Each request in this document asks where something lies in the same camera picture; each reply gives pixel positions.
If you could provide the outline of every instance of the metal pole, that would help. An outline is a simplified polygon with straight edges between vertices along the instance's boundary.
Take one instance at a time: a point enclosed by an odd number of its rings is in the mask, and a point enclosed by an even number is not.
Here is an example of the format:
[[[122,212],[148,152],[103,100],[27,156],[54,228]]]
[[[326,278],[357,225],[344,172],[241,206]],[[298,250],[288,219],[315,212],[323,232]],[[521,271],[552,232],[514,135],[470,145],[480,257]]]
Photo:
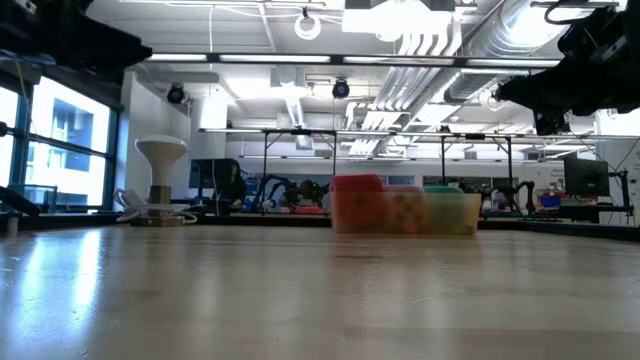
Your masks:
[[[507,138],[507,155],[509,156],[509,186],[513,186],[513,159],[511,158],[511,138]]]
[[[338,135],[333,134],[333,175],[336,174],[336,156],[338,152]]]
[[[269,133],[265,131],[264,133],[264,159],[262,160],[262,181],[267,179],[267,150],[269,149]],[[263,191],[267,191],[267,184],[264,184],[265,188]],[[262,216],[264,216],[264,206],[262,206]]]
[[[445,153],[446,150],[444,149],[444,139],[445,139],[444,136],[442,138],[440,138],[440,145],[442,147],[442,154],[440,156],[442,157],[442,185],[446,186],[447,185],[447,183],[445,181],[446,173],[445,173],[445,170],[444,170],[444,153]]]

